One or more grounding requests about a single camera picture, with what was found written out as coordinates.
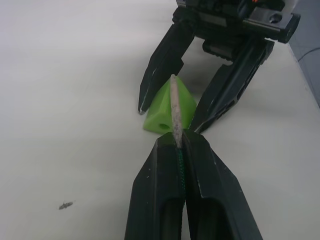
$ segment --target white tabletop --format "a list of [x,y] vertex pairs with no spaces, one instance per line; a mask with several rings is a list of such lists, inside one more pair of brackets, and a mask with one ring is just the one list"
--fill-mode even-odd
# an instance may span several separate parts
[[[124,238],[133,180],[159,137],[142,129],[139,86],[175,7],[2,1],[1,240]],[[196,96],[223,63],[200,39],[183,61]],[[288,45],[275,45],[204,136],[237,176],[264,240],[319,239],[320,111]]]

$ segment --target black plastic part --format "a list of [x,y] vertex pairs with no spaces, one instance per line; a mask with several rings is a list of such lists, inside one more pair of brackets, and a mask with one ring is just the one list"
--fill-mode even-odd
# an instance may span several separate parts
[[201,133],[232,108],[273,47],[273,41],[257,37],[245,41],[233,64],[222,65],[204,91],[189,129]]
[[194,26],[183,20],[173,24],[150,58],[139,94],[138,111],[144,113],[158,90],[172,74],[177,75],[184,63],[181,60],[195,38]]
[[262,240],[237,178],[191,130],[182,136],[185,191],[171,133],[134,180],[125,240],[180,240],[186,202],[191,240]]
[[211,40],[205,40],[202,44],[202,49],[208,54],[234,61],[239,53],[239,46],[243,43],[241,37],[217,37]]
[[266,8],[281,12],[286,4],[283,0],[258,0],[255,5],[260,8]]
[[185,130],[182,141],[191,240],[262,240],[237,178],[206,139]]
[[259,27],[258,25],[252,25],[247,24],[246,22],[243,23],[243,26],[245,29],[250,30],[252,32],[255,32],[264,38],[269,38],[276,40],[280,43],[287,44],[289,40],[291,39],[292,35],[295,33],[299,22],[300,22],[301,16],[299,14],[292,13],[292,18],[285,29],[273,29],[270,28],[264,28]]
[[256,4],[252,0],[185,0],[185,5],[199,12],[241,19]]
[[136,176],[125,240],[180,240],[185,193],[172,133],[157,139]]

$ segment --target green foam block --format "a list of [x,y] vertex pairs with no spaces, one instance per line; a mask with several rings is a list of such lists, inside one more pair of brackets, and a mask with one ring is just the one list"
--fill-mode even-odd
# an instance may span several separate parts
[[[195,113],[197,104],[180,78],[176,77],[179,91],[179,103],[181,109],[181,121],[184,129],[187,129]],[[158,134],[172,132],[170,80],[168,80],[155,95],[143,128]]]

